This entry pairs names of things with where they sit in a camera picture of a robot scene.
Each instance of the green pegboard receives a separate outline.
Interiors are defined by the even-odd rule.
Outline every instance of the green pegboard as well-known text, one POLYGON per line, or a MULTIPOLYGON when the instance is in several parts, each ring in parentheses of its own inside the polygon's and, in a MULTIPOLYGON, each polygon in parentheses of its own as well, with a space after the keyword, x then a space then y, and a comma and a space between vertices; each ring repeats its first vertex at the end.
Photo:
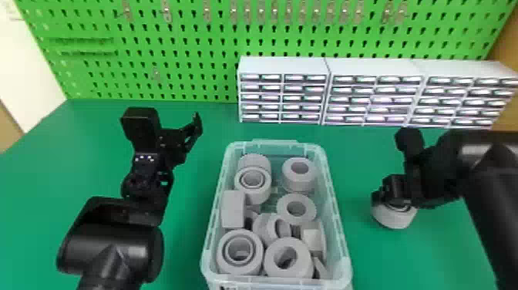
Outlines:
POLYGON ((361 0, 349 1, 347 22, 340 19, 347 0, 169 0, 170 22, 163 1, 16 0, 69 98, 228 103, 237 102, 242 55, 484 59, 516 4, 411 0, 396 25, 401 0, 392 1, 385 24, 382 0, 363 1, 359 24, 361 0))

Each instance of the stacked drawer units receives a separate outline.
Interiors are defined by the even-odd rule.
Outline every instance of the stacked drawer units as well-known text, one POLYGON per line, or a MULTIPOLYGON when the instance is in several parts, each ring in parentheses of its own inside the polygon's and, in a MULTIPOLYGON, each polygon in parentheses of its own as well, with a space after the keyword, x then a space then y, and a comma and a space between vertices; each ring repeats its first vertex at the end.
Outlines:
POLYGON ((489 129, 518 87, 489 61, 243 57, 237 74, 241 122, 489 129))
POLYGON ((405 126, 424 77, 404 59, 326 59, 324 125, 405 126))
POLYGON ((490 128, 518 87, 499 62, 413 60, 427 77, 410 124, 490 128))
POLYGON ((323 58, 242 57, 240 121, 320 124, 328 74, 323 58))

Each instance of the white wall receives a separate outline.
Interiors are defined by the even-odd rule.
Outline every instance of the white wall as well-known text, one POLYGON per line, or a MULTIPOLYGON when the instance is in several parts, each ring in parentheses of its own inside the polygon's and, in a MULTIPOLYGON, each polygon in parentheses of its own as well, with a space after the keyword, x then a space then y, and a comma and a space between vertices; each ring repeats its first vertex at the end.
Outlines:
POLYGON ((12 0, 0 4, 0 100, 27 133, 66 98, 12 0))

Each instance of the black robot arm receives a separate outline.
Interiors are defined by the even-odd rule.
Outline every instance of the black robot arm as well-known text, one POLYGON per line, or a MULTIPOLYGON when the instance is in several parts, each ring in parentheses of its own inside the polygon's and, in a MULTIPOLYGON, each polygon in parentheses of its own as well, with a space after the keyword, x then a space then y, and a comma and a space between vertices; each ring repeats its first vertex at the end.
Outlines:
POLYGON ((372 203, 434 208, 463 198, 501 290, 518 289, 518 133, 450 130, 424 148, 417 129, 395 135, 405 174, 383 180, 372 203))
POLYGON ((185 162, 203 132, 197 113, 183 128, 164 129, 152 108, 130 107, 121 123, 135 151, 121 184, 122 199, 91 197, 59 248, 58 269, 81 275, 81 290, 137 290, 155 280, 163 261, 158 226, 173 168, 185 162))

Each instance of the clear plastic bin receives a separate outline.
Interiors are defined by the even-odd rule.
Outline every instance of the clear plastic bin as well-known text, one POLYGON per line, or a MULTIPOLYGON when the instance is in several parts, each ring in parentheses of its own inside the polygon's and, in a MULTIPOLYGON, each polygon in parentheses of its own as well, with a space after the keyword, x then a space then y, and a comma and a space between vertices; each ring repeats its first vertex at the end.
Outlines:
POLYGON ((200 268, 210 290, 238 289, 314 289, 314 290, 352 290, 352 265, 347 242, 341 226, 340 213, 329 173, 328 159, 324 150, 315 144, 299 143, 294 140, 253 140, 234 142, 225 150, 216 197, 210 214, 209 227, 201 255, 200 268), (285 194, 278 187, 281 166, 291 157, 306 157, 317 167, 317 187, 309 197, 314 201, 317 218, 322 219, 327 239, 326 267, 332 279, 278 278, 268 276, 243 276, 221 274, 216 263, 217 243, 225 233, 220 226, 220 199, 223 191, 234 189, 234 175, 237 161, 247 153, 260 153, 268 157, 272 169, 272 194, 262 204, 262 212, 275 212, 277 200, 285 194))

